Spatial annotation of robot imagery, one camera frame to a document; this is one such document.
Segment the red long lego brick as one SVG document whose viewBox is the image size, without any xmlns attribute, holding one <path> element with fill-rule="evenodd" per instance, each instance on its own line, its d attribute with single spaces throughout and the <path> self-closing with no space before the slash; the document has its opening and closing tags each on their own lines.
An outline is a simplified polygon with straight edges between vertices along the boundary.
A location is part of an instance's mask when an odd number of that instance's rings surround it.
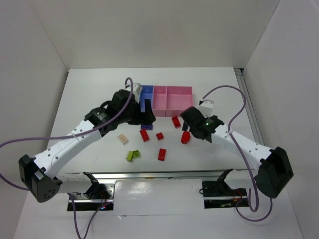
<svg viewBox="0 0 319 239">
<path fill-rule="evenodd" d="M 158 154 L 158 160 L 159 161 L 164 161 L 166 156 L 166 149 L 160 148 L 159 149 L 159 154 Z"/>
</svg>

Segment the aluminium rail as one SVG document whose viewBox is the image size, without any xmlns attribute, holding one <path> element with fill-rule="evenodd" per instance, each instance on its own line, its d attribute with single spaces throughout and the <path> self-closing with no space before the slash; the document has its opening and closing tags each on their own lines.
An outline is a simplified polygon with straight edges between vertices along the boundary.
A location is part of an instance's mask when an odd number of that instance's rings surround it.
<svg viewBox="0 0 319 239">
<path fill-rule="evenodd" d="M 218 178 L 225 170 L 216 171 L 176 171 L 176 172 L 123 172 L 123 173 L 59 173 L 58 179 L 71 178 L 82 174 L 88 174 L 97 180 L 130 180 L 130 179 L 188 179 L 188 178 Z"/>
<path fill-rule="evenodd" d="M 253 104 L 248 92 L 248 88 L 245 82 L 245 78 L 243 76 L 243 69 L 234 68 L 235 76 L 239 85 L 239 89 L 245 94 L 247 99 L 246 112 L 248 115 L 248 119 L 252 128 L 254 139 L 257 143 L 264 144 L 263 137 L 261 135 L 261 131 L 257 122 L 256 114 L 253 108 Z"/>
</svg>

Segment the lime green lego piece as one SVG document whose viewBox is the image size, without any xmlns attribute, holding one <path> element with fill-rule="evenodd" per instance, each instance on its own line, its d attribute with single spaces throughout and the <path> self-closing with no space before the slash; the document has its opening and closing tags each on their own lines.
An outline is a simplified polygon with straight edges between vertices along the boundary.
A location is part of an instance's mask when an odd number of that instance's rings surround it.
<svg viewBox="0 0 319 239">
<path fill-rule="evenodd" d="M 132 162 L 132 160 L 133 160 L 133 152 L 132 151 L 129 151 L 129 153 L 128 153 L 127 157 L 126 157 L 126 160 L 128 162 Z"/>
</svg>

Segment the small red lego brick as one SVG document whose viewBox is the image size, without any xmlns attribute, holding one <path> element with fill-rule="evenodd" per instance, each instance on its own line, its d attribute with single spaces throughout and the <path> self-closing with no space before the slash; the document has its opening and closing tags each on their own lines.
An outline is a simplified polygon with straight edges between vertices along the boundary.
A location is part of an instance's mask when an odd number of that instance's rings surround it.
<svg viewBox="0 0 319 239">
<path fill-rule="evenodd" d="M 156 137 L 157 137 L 158 140 L 164 139 L 164 136 L 163 136 L 163 134 L 161 132 L 157 133 Z"/>
</svg>

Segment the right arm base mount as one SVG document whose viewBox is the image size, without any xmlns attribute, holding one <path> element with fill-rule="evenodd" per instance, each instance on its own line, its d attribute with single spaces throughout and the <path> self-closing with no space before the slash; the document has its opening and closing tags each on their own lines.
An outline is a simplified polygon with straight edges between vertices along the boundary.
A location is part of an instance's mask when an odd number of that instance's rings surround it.
<svg viewBox="0 0 319 239">
<path fill-rule="evenodd" d="M 227 169 L 217 179 L 202 181 L 199 193 L 203 196 L 205 209 L 249 207 L 247 191 L 244 188 L 231 189 L 225 182 L 233 169 Z"/>
</svg>

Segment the red rounded lego piece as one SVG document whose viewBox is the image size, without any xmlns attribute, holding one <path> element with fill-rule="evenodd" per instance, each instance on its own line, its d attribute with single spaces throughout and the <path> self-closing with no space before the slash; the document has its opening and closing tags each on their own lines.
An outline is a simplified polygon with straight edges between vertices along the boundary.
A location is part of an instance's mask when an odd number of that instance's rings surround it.
<svg viewBox="0 0 319 239">
<path fill-rule="evenodd" d="M 188 144 L 189 141 L 190 141 L 190 137 L 191 137 L 190 132 L 189 131 L 184 131 L 182 133 L 182 136 L 181 136 L 181 143 L 182 144 Z"/>
</svg>

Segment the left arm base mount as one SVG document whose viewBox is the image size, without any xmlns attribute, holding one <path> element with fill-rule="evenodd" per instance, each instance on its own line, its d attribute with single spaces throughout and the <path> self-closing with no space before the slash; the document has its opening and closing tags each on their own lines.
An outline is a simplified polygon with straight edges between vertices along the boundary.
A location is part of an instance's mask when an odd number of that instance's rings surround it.
<svg viewBox="0 0 319 239">
<path fill-rule="evenodd" d="M 66 173 L 67 192 L 74 198 L 77 211 L 113 210 L 116 175 L 113 173 Z"/>
</svg>

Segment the small pink bin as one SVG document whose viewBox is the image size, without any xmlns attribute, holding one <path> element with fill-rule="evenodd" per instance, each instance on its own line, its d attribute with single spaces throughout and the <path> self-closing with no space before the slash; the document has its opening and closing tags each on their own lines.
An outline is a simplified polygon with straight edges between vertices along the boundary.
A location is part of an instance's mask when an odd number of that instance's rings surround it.
<svg viewBox="0 0 319 239">
<path fill-rule="evenodd" d="M 166 86 L 154 86 L 153 90 L 153 113 L 156 117 L 165 117 L 166 114 Z"/>
</svg>

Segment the blue bin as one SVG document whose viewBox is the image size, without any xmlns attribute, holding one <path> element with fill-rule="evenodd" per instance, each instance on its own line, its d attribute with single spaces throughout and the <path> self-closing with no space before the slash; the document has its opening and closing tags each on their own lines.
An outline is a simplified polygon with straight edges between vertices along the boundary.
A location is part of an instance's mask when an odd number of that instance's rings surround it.
<svg viewBox="0 0 319 239">
<path fill-rule="evenodd" d="M 145 100 L 150 100 L 151 106 L 153 106 L 153 97 L 154 97 L 154 86 L 142 85 L 142 91 L 140 93 L 141 112 L 145 112 Z"/>
</svg>

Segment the large pink bin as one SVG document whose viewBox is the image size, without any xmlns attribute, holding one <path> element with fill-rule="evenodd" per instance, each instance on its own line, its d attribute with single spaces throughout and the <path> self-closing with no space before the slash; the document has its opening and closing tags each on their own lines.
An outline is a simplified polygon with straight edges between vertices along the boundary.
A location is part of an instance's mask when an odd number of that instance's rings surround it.
<svg viewBox="0 0 319 239">
<path fill-rule="evenodd" d="M 166 117 L 178 117 L 184 110 L 192 106 L 192 87 L 167 86 Z"/>
</svg>

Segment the green square lego brick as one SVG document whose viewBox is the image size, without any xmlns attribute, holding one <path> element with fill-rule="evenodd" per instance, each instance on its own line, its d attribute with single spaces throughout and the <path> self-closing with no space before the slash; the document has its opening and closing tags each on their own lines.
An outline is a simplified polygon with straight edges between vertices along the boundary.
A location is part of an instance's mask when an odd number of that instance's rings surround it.
<svg viewBox="0 0 319 239">
<path fill-rule="evenodd" d="M 133 151 L 133 158 L 139 158 L 140 156 L 141 156 L 141 154 L 138 150 Z"/>
</svg>

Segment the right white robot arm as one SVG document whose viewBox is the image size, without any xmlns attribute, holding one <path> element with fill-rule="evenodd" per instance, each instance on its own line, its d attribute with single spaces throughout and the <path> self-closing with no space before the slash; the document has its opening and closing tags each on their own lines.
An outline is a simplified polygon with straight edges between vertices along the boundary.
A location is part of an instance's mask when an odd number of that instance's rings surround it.
<svg viewBox="0 0 319 239">
<path fill-rule="evenodd" d="M 203 116 L 195 107 L 186 109 L 180 116 L 195 138 L 220 145 L 237 156 L 243 151 L 250 168 L 257 173 L 257 188 L 265 196 L 278 197 L 292 179 L 294 173 L 288 155 L 281 147 L 271 149 L 260 145 L 228 129 L 228 125 L 217 116 Z"/>
</svg>

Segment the beige lego brick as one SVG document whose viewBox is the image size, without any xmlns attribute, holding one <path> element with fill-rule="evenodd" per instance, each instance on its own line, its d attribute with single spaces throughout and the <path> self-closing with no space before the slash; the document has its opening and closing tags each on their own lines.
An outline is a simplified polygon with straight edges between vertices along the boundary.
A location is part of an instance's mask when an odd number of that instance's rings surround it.
<svg viewBox="0 0 319 239">
<path fill-rule="evenodd" d="M 121 144 L 125 145 L 129 142 L 129 140 L 123 135 L 123 134 L 120 134 L 118 136 L 118 140 L 121 142 Z"/>
</svg>

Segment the dark blue lego brick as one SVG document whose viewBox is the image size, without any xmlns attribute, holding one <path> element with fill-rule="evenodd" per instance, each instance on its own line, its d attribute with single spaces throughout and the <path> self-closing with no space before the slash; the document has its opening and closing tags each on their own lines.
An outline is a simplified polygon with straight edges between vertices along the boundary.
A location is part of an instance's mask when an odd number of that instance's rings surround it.
<svg viewBox="0 0 319 239">
<path fill-rule="evenodd" d="M 153 130 L 153 125 L 152 124 L 141 125 L 141 130 Z"/>
</svg>

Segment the aluminium rail front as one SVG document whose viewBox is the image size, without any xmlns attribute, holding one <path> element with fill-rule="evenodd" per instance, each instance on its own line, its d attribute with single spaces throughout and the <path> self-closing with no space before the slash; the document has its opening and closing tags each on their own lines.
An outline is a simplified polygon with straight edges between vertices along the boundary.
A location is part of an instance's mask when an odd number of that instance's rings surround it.
<svg viewBox="0 0 319 239">
<path fill-rule="evenodd" d="M 176 172 L 123 172 L 123 173 L 59 173 L 58 179 L 71 178 L 82 174 L 88 174 L 97 180 L 130 180 L 130 179 L 188 179 L 188 178 L 218 178 L 225 170 L 216 171 L 176 171 Z"/>
</svg>

